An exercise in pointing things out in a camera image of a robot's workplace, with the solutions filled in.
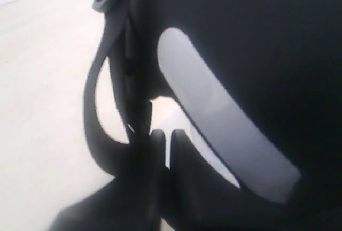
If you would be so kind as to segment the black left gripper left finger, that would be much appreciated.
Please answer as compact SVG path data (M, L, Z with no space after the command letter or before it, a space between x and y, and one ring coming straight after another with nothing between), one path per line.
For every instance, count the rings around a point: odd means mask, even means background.
M160 230L160 177L166 138L154 130L125 173L61 210L49 230Z

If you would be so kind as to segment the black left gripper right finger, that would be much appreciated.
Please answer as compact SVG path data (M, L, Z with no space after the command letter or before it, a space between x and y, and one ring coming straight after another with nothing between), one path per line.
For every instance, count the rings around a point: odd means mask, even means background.
M258 208L216 173L183 130L172 131L160 188L161 217L174 230L267 230Z

